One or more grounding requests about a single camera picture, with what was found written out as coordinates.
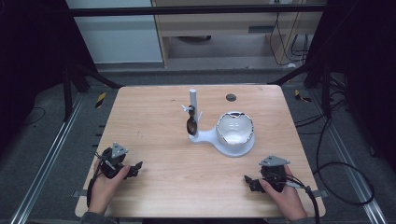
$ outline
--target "white rod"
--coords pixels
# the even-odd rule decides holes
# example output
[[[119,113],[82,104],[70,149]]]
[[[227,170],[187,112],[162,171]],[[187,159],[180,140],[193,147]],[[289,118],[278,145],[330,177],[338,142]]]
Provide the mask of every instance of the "white rod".
[[[190,105],[195,107],[194,119],[197,122],[197,134],[194,137],[198,137],[199,124],[198,124],[198,104],[197,104],[197,91],[190,89]]]

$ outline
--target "black wire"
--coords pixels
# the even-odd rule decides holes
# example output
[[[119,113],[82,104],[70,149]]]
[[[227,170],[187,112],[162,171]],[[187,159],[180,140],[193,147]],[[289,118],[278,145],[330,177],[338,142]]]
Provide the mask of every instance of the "black wire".
[[[345,203],[349,203],[349,204],[357,205],[357,206],[365,205],[365,204],[367,204],[367,203],[370,203],[370,202],[374,199],[374,196],[375,196],[375,189],[374,189],[373,185],[371,184],[369,178],[368,178],[362,171],[360,171],[358,168],[356,168],[356,167],[354,167],[354,166],[352,166],[352,165],[350,165],[350,164],[347,164],[347,163],[344,163],[344,162],[340,162],[340,161],[332,161],[332,162],[328,162],[328,163],[325,163],[325,164],[319,166],[319,150],[320,150],[320,145],[321,145],[321,142],[322,142],[322,139],[323,139],[323,134],[324,134],[325,131],[326,131],[326,126],[327,126],[327,124],[328,124],[330,121],[331,121],[330,118],[327,118],[327,119],[326,119],[325,125],[323,126],[322,132],[320,133],[320,137],[319,137],[319,141],[318,141],[318,147],[317,147],[317,154],[316,154],[317,170],[316,170],[313,174],[314,174],[314,175],[315,175],[315,174],[318,174],[318,176],[319,176],[319,178],[320,178],[320,181],[323,183],[324,187],[325,187],[329,192],[331,192],[336,198],[338,198],[339,200],[341,200],[341,201],[343,201],[343,202],[345,202]],[[362,203],[361,203],[361,202],[358,202],[358,203],[356,203],[356,202],[352,202],[352,201],[350,201],[350,200],[344,199],[343,197],[341,197],[341,196],[339,196],[338,194],[336,194],[336,193],[335,193],[335,192],[323,181],[323,176],[321,175],[321,172],[320,172],[320,170],[322,170],[324,167],[327,167],[327,166],[329,166],[329,165],[334,165],[334,164],[342,164],[342,165],[348,166],[349,168],[351,168],[351,169],[357,171],[358,173],[360,173],[360,174],[363,176],[363,178],[364,178],[364,180],[366,181],[366,183],[369,185],[370,191],[372,192],[371,197],[370,197],[367,201],[365,201],[365,202],[362,202]]]
[[[294,56],[301,56],[301,55],[298,55],[298,54],[294,53],[294,51],[299,51],[299,50],[294,50],[293,49],[294,48],[294,44],[296,43],[297,37],[298,37],[298,35],[295,35],[294,38],[293,38],[293,42],[291,42],[291,54],[294,55]]]
[[[338,86],[335,83],[330,83],[330,87],[332,87],[333,89],[338,89],[339,91],[345,91],[346,89],[343,87]]]
[[[273,35],[274,30],[275,30],[276,28],[277,28],[277,32],[279,33],[280,42],[282,43],[283,53],[285,54],[286,58],[288,58],[288,59],[290,60],[290,62],[288,62],[288,63],[279,63],[279,62],[276,60],[275,52],[274,52],[274,50],[273,50],[273,48],[272,48],[272,44],[271,44],[271,43],[272,43],[272,35]],[[289,56],[288,56],[288,54],[287,54],[287,52],[286,52],[285,44],[283,43],[282,35],[280,34],[280,30],[279,30],[279,12],[276,13],[276,21],[275,21],[275,24],[274,24],[274,29],[273,29],[273,31],[272,31],[272,33],[271,33],[271,35],[270,35],[270,49],[271,49],[271,51],[273,52],[273,55],[274,55],[274,57],[275,57],[275,62],[277,63],[277,65],[287,65],[287,64],[289,64],[289,63],[298,62],[298,60],[290,59]]]
[[[332,92],[332,94],[330,94],[330,97],[332,98],[335,94],[342,94],[342,95],[346,95],[346,93],[344,91],[334,91]]]
[[[99,170],[100,170],[100,167],[102,166],[102,164],[103,164],[103,162],[104,162],[104,160],[105,160],[105,157],[99,155],[99,153],[98,153],[97,151],[95,152],[95,156],[96,156],[100,161],[99,161],[98,167],[96,167],[95,173],[93,174],[93,178],[92,178],[92,179],[94,179],[94,180],[96,180],[96,178],[101,174],[101,173],[99,173]]]
[[[309,135],[309,134],[319,134],[319,133],[297,133],[297,134],[306,134],[306,135]]]
[[[305,189],[305,193],[308,194],[309,199],[312,201],[312,204],[314,205],[314,211],[315,211],[315,223],[319,224],[320,223],[320,215],[319,215],[319,209],[318,209],[318,202],[317,199],[315,198],[314,193],[312,192],[312,189],[309,188],[309,186],[305,186],[301,180],[299,180],[297,177],[293,175],[286,175],[286,178],[299,185],[302,189]]]
[[[308,35],[305,35],[304,51],[303,51],[303,64],[308,56]]]
[[[304,126],[306,126],[306,125],[315,123],[316,121],[320,120],[323,116],[320,116],[320,117],[317,117],[317,118],[315,118],[315,119],[313,119],[313,120],[310,120],[310,121],[308,121],[307,123],[296,125],[296,128],[301,128],[301,127],[304,127]]]
[[[317,118],[317,117],[323,117],[324,115],[323,114],[321,114],[321,115],[315,115],[315,116],[312,116],[312,117],[310,117],[310,118],[307,118],[307,119],[302,119],[302,120],[299,120],[299,121],[295,121],[294,123],[296,124],[296,123],[301,123],[301,122],[304,122],[304,121],[306,121],[306,120],[309,120],[309,119],[315,119],[315,118]]]
[[[337,104],[332,105],[332,111],[337,111],[341,107],[346,106],[346,105],[347,105],[347,100],[341,100]]]
[[[339,196],[338,194],[336,194],[336,193],[335,193],[335,192],[323,181],[323,179],[322,179],[322,177],[321,177],[321,173],[320,173],[320,171],[321,171],[322,169],[324,169],[325,167],[330,166],[330,165],[345,165],[345,166],[347,166],[347,167],[349,167],[349,168],[355,170],[356,172],[358,172],[358,173],[364,178],[364,181],[367,183],[367,185],[368,185],[369,188],[370,188],[370,191],[372,192],[370,198],[369,198],[368,200],[366,200],[365,202],[358,202],[358,203],[356,203],[356,202],[347,200],[347,199],[345,199],[345,198]],[[334,195],[336,198],[338,198],[339,200],[343,201],[344,203],[349,203],[349,204],[356,205],[356,206],[362,206],[362,205],[365,205],[365,204],[367,204],[367,203],[370,203],[370,202],[374,199],[374,196],[375,196],[375,189],[374,189],[373,184],[370,182],[370,180],[369,180],[369,178],[367,177],[367,175],[365,175],[362,171],[360,171],[360,170],[359,170],[358,168],[356,168],[355,166],[352,166],[352,165],[350,165],[350,164],[347,164],[347,163],[341,162],[341,161],[331,161],[331,162],[327,162],[327,163],[321,165],[321,166],[314,172],[314,175],[315,175],[315,174],[318,174],[318,175],[319,175],[319,178],[320,178],[321,182],[323,183],[323,185],[326,187],[326,189],[327,189],[332,195]]]
[[[38,118],[38,119],[36,119],[36,120],[34,120],[34,121],[32,121],[32,122],[29,122],[29,123],[23,123],[22,125],[31,125],[31,124],[37,123],[37,122],[39,122],[41,119],[43,119],[44,116],[46,116],[46,110],[45,110],[43,107],[35,106],[35,107],[33,107],[33,109],[41,109],[41,110],[43,111],[43,114],[41,115],[40,118]]]

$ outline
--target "controller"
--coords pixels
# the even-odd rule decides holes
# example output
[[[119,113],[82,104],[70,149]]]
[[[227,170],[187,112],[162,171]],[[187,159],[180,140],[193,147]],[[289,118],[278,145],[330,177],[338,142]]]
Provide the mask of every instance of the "controller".
[[[113,148],[108,147],[99,157],[100,167],[98,168],[100,168],[102,174],[109,179],[112,179],[114,176],[116,176],[119,173],[119,171],[122,169],[122,167],[124,167],[122,162],[125,159],[127,152],[128,149],[120,146],[116,142],[113,143]],[[142,168],[142,165],[143,162],[141,161],[137,163],[135,166],[131,166],[128,174],[124,177],[124,179],[126,179],[127,177],[137,176],[137,174],[139,174],[140,168]],[[99,176],[98,171],[99,169],[96,170],[95,174],[93,175],[93,178],[90,181],[90,185],[88,186],[88,190],[87,190],[88,207],[90,207],[90,203],[91,203],[93,184],[95,183],[97,176]]]
[[[112,179],[114,176],[116,176],[119,173],[120,169],[122,169],[122,167],[124,166],[122,165],[122,162],[125,158],[125,154],[119,155],[115,158],[113,158],[112,155],[114,155],[113,148],[108,147],[102,154],[103,162],[100,166],[102,174],[104,174],[109,179]],[[127,177],[137,176],[140,168],[142,168],[142,164],[143,162],[141,161],[135,166],[131,166],[128,175],[125,176],[124,179],[126,179]]]
[[[289,161],[275,156],[267,157],[265,160],[259,163],[259,165],[262,166],[260,169],[262,179],[266,180],[274,190],[282,192],[287,182],[284,165],[289,163]],[[247,175],[245,175],[244,178],[251,191],[260,191],[261,193],[265,193],[265,190],[262,188],[259,179],[252,179]]]

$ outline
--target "white cup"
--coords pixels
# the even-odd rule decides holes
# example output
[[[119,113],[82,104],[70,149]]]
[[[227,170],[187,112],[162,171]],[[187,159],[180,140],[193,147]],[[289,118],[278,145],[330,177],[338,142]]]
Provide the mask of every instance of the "white cup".
[[[216,132],[225,146],[242,147],[253,136],[253,121],[242,112],[227,112],[220,117]]]

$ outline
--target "metal bracket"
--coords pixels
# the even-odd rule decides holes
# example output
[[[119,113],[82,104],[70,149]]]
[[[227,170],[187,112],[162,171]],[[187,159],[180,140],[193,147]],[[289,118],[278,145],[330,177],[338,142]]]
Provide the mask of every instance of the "metal bracket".
[[[314,194],[315,198],[326,198],[329,196],[329,193],[327,190],[312,190],[312,193]]]
[[[113,143],[113,150],[111,152],[111,158],[117,158],[119,156],[122,156],[124,154],[126,154],[128,152],[128,149],[126,149],[125,147],[122,147],[121,145],[119,145],[117,142]]]
[[[269,157],[265,158],[263,161],[259,162],[259,165],[271,167],[271,166],[278,166],[278,165],[286,165],[289,163],[290,163],[290,161],[270,155]]]
[[[87,196],[87,190],[82,189],[81,191],[78,191],[75,189],[75,191],[73,191],[72,195],[70,196],[73,198],[79,198],[80,196]]]

